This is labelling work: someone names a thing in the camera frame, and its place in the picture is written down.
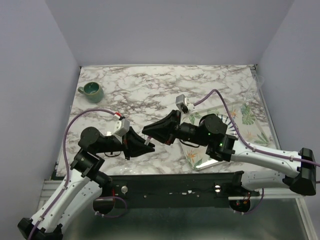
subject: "mug handle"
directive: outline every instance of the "mug handle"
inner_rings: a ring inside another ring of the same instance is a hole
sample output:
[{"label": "mug handle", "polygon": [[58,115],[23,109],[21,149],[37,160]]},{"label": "mug handle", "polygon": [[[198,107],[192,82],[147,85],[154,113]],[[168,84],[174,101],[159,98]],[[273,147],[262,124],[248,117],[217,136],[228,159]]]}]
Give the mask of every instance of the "mug handle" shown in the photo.
[{"label": "mug handle", "polygon": [[82,86],[78,87],[78,92],[84,94],[84,88]]}]

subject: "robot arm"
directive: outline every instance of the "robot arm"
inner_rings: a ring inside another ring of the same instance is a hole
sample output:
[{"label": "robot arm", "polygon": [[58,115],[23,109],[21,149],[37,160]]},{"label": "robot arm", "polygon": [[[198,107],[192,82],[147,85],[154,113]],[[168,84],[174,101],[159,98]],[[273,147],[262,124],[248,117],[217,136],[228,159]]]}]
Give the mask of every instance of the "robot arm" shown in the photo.
[{"label": "robot arm", "polygon": [[[68,225],[88,204],[102,194],[113,195],[112,179],[99,171],[105,160],[96,155],[97,153],[122,151],[129,160],[130,157],[155,151],[155,145],[145,144],[145,140],[132,127],[126,125],[127,130],[123,131],[125,126],[123,122],[124,119],[122,123],[117,123],[116,134],[111,136],[103,136],[94,127],[87,127],[82,131],[78,143],[81,149],[70,165],[70,179],[67,186],[65,187],[67,180],[65,177],[37,213],[19,222],[18,228],[25,239],[32,233],[32,240],[62,240]],[[45,217],[41,218],[51,205]]]},{"label": "robot arm", "polygon": [[[186,112],[185,107],[180,106],[179,109]],[[181,114],[178,110],[172,110],[162,120],[145,126],[142,133],[167,145],[171,145],[175,139],[180,139],[205,146],[206,154],[217,161],[243,162],[273,170],[245,173],[241,182],[248,190],[273,187],[290,188],[291,191],[305,196],[316,194],[315,166],[293,160],[305,159],[315,162],[310,149],[303,148],[300,152],[282,151],[248,143],[252,150],[235,136],[227,135],[228,126],[215,114],[202,117],[199,126],[181,123]],[[263,154],[255,149],[271,154]]]}]

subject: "leaf pattern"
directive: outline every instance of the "leaf pattern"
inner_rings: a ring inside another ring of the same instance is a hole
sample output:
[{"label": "leaf pattern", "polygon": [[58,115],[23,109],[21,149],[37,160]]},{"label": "leaf pattern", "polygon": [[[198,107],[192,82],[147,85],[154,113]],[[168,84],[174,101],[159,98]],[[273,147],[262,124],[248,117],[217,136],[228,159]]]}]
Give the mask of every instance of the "leaf pattern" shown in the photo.
[{"label": "leaf pattern", "polygon": [[191,122],[191,124],[195,124],[195,116],[194,115],[190,115],[189,116],[189,120],[190,120],[190,122]]},{"label": "leaf pattern", "polygon": [[194,164],[193,168],[196,169],[196,167],[201,164],[202,164],[202,158]]},{"label": "leaf pattern", "polygon": [[256,120],[255,115],[251,113],[242,115],[242,123],[245,125],[252,125],[254,124],[255,120]]},{"label": "leaf pattern", "polygon": [[206,111],[207,114],[219,114],[218,109],[209,109],[208,111]]},{"label": "leaf pattern", "polygon": [[242,113],[242,123],[245,125],[254,124],[256,117],[250,112],[250,107],[244,103],[240,109]]},{"label": "leaf pattern", "polygon": [[201,118],[202,118],[202,116],[201,116],[199,113],[197,113],[197,112],[194,114],[194,117],[195,117],[196,119],[201,119]]},{"label": "leaf pattern", "polygon": [[259,138],[259,140],[255,140],[254,143],[260,145],[268,145],[270,143],[269,139],[263,132],[261,132],[261,135],[257,134],[256,136]]},{"label": "leaf pattern", "polygon": [[241,107],[241,113],[242,115],[247,115],[247,114],[250,114],[250,107],[247,105],[247,104],[243,104]]}]

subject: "cable clip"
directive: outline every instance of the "cable clip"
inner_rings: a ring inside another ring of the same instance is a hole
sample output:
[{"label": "cable clip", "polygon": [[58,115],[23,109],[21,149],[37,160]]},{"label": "cable clip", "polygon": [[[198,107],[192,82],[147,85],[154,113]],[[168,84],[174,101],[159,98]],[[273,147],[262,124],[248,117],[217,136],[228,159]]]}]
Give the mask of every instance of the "cable clip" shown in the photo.
[{"label": "cable clip", "polygon": [[116,112],[114,115],[113,115],[113,119],[114,120],[120,120],[120,118],[122,117],[122,115],[119,113],[119,112]]}]

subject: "table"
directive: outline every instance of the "table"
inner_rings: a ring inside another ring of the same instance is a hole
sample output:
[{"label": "table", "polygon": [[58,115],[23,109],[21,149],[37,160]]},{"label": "table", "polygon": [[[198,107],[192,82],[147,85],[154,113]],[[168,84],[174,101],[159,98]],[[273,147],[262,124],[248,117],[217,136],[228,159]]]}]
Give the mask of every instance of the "table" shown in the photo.
[{"label": "table", "polygon": [[[143,136],[141,133],[143,126],[154,123],[169,114],[171,110],[177,109],[176,96],[185,94],[192,103],[195,103],[211,89],[218,89],[227,103],[232,103],[243,99],[252,80],[249,65],[83,67],[78,87],[83,87],[88,82],[97,82],[102,86],[105,97],[99,103],[89,103],[76,91],[69,121],[89,108],[109,109],[125,115],[134,130]],[[219,105],[221,102],[218,96],[212,95],[197,108],[201,110]],[[255,121],[268,139],[267,146],[276,148],[259,95],[257,94],[248,105],[254,113]],[[113,130],[114,122],[111,115],[101,112],[87,113],[79,118],[72,125],[66,141],[69,164],[79,150],[77,143],[83,129],[92,126],[106,134]],[[250,141],[257,134],[257,132],[248,131],[244,138]],[[263,171],[265,169],[248,163],[223,162],[195,171],[188,165],[178,141],[171,146],[155,140],[151,142],[155,144],[155,152],[132,158],[130,161],[125,160],[123,155],[113,158],[104,157],[106,161],[100,171],[107,175],[144,175]],[[56,175],[63,177],[65,174],[66,167],[61,154]]]}]

